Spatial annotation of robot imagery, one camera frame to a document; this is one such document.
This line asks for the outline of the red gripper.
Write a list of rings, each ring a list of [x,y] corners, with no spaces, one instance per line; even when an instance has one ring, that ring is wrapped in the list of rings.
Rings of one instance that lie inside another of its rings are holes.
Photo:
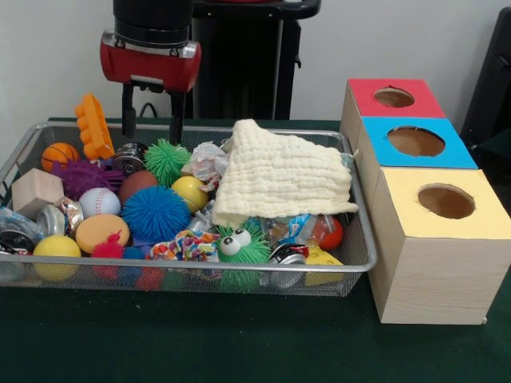
[[[121,123],[124,136],[133,138],[137,128],[137,112],[133,107],[134,86],[130,83],[139,81],[148,84],[150,79],[153,79],[157,85],[162,85],[164,90],[172,91],[169,94],[172,116],[169,142],[181,143],[186,93],[196,83],[202,58],[200,44],[191,43],[188,47],[192,48],[191,57],[146,53],[101,43],[103,74],[107,80],[123,84]]]

